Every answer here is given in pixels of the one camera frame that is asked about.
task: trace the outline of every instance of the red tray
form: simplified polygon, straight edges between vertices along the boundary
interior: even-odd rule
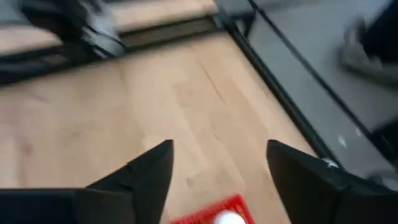
[[[240,214],[246,224],[254,224],[254,220],[249,212],[248,206],[244,203],[239,194],[230,196],[220,202],[214,203],[207,208],[195,212],[186,217],[171,221],[170,224],[214,224],[217,214],[229,210]]]

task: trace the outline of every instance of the white ball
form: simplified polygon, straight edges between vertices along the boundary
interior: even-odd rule
[[[236,212],[225,211],[217,215],[214,224],[245,224],[245,222]]]

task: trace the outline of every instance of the metal frame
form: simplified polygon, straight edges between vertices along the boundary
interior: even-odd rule
[[[146,27],[137,30],[126,30],[119,33],[121,40],[126,44],[126,55],[141,52],[145,49],[158,47],[160,45],[173,43],[176,41],[183,41],[192,37],[198,37],[208,34],[214,34],[219,32],[227,32],[237,46],[242,50],[246,58],[250,61],[253,67],[257,70],[259,76],[264,80],[269,89],[278,99],[279,103],[286,110],[292,121],[299,128],[305,139],[312,146],[313,150],[318,154],[319,157],[327,157],[333,159],[338,165],[341,164],[336,160],[333,153],[329,150],[327,145],[323,142],[322,138],[312,128],[311,124],[304,117],[304,115],[297,108],[295,103],[292,101],[290,96],[285,92],[280,83],[276,80],[275,76],[268,69],[267,65],[258,57],[257,53],[251,47],[247,38],[250,35],[252,25],[257,14],[260,12],[258,7],[248,12],[240,12],[237,14],[228,14],[227,12],[220,11],[214,14],[209,14],[200,17],[193,17],[184,19],[182,21],[173,21],[166,24],[160,24],[154,27]],[[205,29],[195,30],[194,23],[204,23],[207,26]],[[156,32],[162,29],[175,29],[178,26],[187,25],[191,27],[190,32],[184,32],[176,34],[165,39],[157,39],[151,42],[145,42],[139,45],[129,45],[128,39],[143,35],[148,32]],[[70,68],[87,65],[89,63],[95,63],[103,61],[98,58],[88,57],[85,60],[74,60],[73,54],[67,51],[68,46],[54,46],[47,47],[39,50],[32,50],[29,52],[23,52],[20,54],[6,55],[0,57],[0,85],[8,85],[11,83],[17,83],[24,80],[28,80],[43,75],[50,75],[53,72],[60,72]],[[40,66],[36,70],[28,69],[25,72],[5,72],[2,71],[2,64],[5,63],[26,63],[32,62],[32,64]]]

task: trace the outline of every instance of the wooden floor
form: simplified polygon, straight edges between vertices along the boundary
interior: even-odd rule
[[[164,222],[240,193],[257,223],[288,223],[266,142],[312,150],[226,34],[0,89],[0,187],[83,187],[164,139]]]

